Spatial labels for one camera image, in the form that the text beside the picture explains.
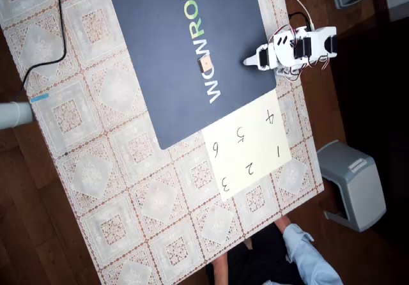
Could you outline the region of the person's bare hand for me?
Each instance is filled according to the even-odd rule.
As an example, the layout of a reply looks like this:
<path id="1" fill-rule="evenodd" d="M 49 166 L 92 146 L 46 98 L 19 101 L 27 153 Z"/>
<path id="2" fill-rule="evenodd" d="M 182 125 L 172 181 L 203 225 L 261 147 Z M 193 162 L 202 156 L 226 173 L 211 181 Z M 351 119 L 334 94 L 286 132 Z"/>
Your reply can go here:
<path id="1" fill-rule="evenodd" d="M 291 224 L 291 221 L 287 215 L 283 215 L 281 218 L 278 218 L 274 224 L 278 230 L 283 234 L 285 229 Z"/>

